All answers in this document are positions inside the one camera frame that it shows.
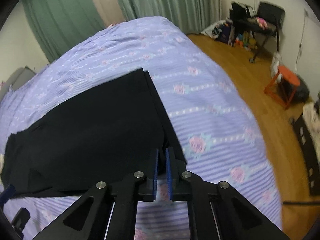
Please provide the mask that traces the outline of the black folding chair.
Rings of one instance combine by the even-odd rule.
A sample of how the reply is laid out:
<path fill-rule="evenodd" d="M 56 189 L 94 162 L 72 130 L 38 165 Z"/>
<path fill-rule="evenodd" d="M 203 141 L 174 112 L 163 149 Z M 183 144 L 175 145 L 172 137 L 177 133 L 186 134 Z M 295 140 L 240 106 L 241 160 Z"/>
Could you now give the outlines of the black folding chair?
<path fill-rule="evenodd" d="M 251 31 L 253 38 L 255 38 L 255 34 L 260 34 L 263 35 L 264 40 L 262 44 L 258 46 L 257 52 L 250 59 L 251 63 L 255 63 L 256 57 L 264 48 L 266 42 L 272 37 L 276 38 L 276 52 L 279 52 L 280 31 L 283 27 L 284 17 L 285 10 L 283 8 L 269 2 L 259 3 L 258 12 L 252 18 L 255 20 L 255 23 L 253 24 Z"/>

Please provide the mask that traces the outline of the green curtain left panel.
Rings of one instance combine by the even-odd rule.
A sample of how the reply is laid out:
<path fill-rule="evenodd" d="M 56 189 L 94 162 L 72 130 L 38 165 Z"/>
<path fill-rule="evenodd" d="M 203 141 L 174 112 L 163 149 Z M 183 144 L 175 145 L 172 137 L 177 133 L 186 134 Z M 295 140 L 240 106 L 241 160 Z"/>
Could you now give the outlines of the green curtain left panel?
<path fill-rule="evenodd" d="M 22 4 L 49 62 L 105 28 L 92 0 L 22 0 Z"/>

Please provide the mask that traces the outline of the green curtain right panel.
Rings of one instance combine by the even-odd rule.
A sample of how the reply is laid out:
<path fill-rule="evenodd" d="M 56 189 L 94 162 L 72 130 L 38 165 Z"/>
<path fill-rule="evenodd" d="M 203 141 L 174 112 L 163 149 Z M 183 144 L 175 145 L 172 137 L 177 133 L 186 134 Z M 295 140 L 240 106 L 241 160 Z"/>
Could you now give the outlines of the green curtain right panel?
<path fill-rule="evenodd" d="M 162 16 L 185 34 L 197 34 L 218 21 L 220 0 L 118 0 L 127 21 Z"/>

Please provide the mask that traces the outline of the pile of toys and bags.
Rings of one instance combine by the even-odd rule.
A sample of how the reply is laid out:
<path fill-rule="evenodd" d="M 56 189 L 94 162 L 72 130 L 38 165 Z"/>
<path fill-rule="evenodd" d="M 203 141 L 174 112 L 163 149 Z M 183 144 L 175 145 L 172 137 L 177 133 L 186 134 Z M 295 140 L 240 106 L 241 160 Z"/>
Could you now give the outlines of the pile of toys and bags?
<path fill-rule="evenodd" d="M 238 44 L 248 50 L 257 49 L 257 42 L 253 37 L 253 28 L 257 27 L 253 19 L 237 20 L 235 25 L 231 19 L 217 21 L 206 27 L 201 34 L 228 45 Z"/>

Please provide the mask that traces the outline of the red orange stool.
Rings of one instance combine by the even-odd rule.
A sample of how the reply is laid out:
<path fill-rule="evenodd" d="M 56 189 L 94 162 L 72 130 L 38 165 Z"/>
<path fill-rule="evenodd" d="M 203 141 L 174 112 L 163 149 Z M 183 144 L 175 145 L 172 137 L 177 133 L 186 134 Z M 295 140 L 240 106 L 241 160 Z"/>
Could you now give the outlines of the red orange stool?
<path fill-rule="evenodd" d="M 300 86 L 300 80 L 289 68 L 281 65 L 276 75 L 264 88 L 264 93 L 279 103 L 284 109 L 288 109 L 292 99 Z"/>

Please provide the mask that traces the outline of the grey headboard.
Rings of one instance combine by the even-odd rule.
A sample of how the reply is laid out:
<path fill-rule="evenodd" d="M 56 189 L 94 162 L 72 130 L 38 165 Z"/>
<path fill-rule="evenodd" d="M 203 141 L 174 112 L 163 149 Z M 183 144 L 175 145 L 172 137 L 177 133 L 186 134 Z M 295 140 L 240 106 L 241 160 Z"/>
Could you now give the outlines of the grey headboard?
<path fill-rule="evenodd" d="M 36 75 L 36 72 L 29 67 L 18 68 L 5 82 L 6 88 L 17 90 L 26 84 Z"/>

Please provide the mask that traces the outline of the green curtain panel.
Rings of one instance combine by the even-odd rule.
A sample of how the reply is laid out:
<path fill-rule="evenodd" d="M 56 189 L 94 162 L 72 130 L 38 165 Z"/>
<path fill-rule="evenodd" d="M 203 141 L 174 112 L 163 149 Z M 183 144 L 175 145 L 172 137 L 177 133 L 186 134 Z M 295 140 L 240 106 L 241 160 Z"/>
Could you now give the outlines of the green curtain panel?
<path fill-rule="evenodd" d="M 185 34 L 197 34 L 218 21 L 220 0 L 118 0 L 127 21 L 162 16 Z"/>
<path fill-rule="evenodd" d="M 105 28 L 92 0 L 22 0 L 22 4 L 49 62 Z"/>

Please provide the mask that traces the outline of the black shelf rack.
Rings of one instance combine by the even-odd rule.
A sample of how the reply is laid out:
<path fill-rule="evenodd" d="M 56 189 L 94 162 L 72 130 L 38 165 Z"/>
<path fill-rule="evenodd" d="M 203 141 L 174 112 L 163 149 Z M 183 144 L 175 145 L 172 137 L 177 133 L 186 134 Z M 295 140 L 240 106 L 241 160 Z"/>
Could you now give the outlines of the black shelf rack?
<path fill-rule="evenodd" d="M 303 112 L 292 124 L 308 174 L 309 192 L 319 196 L 319 114 L 313 103 L 306 103 Z"/>

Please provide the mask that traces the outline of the black pants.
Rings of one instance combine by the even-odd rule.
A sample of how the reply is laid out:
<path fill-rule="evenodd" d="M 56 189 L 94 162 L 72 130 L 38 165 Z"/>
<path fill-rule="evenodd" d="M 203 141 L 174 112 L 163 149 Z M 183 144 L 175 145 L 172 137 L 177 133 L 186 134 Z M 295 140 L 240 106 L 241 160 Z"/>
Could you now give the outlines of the black pants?
<path fill-rule="evenodd" d="M 138 69 L 59 104 L 5 146 L 1 180 L 15 197 L 81 195 L 148 168 L 153 150 L 185 161 L 180 142 L 147 71 Z"/>

